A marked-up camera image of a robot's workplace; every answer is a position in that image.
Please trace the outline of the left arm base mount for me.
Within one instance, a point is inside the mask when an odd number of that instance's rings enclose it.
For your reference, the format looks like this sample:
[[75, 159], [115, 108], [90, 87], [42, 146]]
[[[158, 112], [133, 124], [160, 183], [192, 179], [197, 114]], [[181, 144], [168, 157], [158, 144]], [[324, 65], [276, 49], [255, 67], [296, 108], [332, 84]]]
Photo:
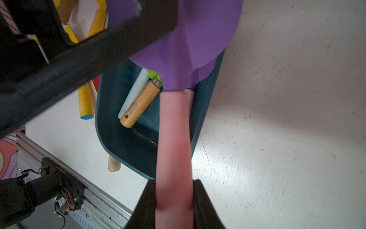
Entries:
[[68, 211], [80, 210], [84, 201], [86, 186], [61, 165], [52, 161], [49, 157], [42, 159], [42, 176], [54, 174], [57, 179], [57, 196], [64, 197]]

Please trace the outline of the purple trowel pink handle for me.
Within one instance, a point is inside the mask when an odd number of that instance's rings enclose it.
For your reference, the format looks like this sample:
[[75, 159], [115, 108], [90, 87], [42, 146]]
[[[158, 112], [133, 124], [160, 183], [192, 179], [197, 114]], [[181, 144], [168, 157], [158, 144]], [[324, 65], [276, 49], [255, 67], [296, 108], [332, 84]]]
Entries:
[[199, 82], [203, 81], [211, 74], [211, 72], [214, 69], [215, 62], [216, 58], [214, 58], [211, 62], [209, 62], [205, 66], [194, 70], [191, 74], [190, 80], [186, 84], [185, 92], [188, 95], [189, 115], [191, 115], [192, 112], [192, 105], [195, 94], [194, 89]]
[[131, 56], [163, 81], [155, 178], [155, 229], [194, 229], [193, 175], [186, 84], [232, 39], [242, 1], [178, 1], [177, 26]]

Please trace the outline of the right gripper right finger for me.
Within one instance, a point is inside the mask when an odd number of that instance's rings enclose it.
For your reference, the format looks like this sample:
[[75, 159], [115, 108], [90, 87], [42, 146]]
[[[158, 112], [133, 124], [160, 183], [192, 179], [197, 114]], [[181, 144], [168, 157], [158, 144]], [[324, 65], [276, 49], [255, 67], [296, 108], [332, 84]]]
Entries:
[[193, 221], [194, 229], [225, 229], [199, 179], [193, 181]]

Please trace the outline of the green trowel wooden handle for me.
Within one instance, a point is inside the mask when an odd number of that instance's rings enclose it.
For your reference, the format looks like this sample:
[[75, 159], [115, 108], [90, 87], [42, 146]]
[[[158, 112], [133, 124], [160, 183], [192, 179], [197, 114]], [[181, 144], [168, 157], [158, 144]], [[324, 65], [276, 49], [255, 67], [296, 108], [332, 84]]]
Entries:
[[150, 76], [150, 81], [120, 119], [120, 123], [125, 128], [132, 128], [162, 88], [163, 84], [159, 75], [149, 70], [147, 72]]

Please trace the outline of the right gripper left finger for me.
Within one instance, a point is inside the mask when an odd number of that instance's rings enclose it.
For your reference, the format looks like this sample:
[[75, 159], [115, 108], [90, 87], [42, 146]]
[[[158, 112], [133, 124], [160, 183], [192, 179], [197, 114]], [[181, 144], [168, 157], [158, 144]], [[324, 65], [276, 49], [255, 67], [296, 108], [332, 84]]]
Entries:
[[155, 229], [155, 180], [148, 180], [125, 229]]

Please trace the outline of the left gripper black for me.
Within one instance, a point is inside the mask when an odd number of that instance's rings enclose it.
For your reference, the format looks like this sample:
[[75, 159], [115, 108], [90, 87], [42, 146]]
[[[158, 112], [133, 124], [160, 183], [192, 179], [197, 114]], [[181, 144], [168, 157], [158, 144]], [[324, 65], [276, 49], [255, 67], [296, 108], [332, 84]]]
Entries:
[[1, 16], [1, 136], [177, 26], [178, 1], [138, 1], [137, 14], [74, 44], [53, 1], [4, 1]]

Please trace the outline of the light blue shovel white handle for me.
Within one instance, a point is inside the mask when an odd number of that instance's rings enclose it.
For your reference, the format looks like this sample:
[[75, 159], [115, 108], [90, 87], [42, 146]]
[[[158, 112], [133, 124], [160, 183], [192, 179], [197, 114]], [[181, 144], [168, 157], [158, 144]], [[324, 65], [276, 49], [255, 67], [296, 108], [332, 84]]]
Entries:
[[135, 80], [131, 90], [129, 91], [127, 98], [125, 99], [120, 112], [118, 113], [118, 119], [121, 119], [141, 91], [145, 88], [147, 83], [150, 81], [150, 76], [146, 69], [142, 68], [137, 79]]

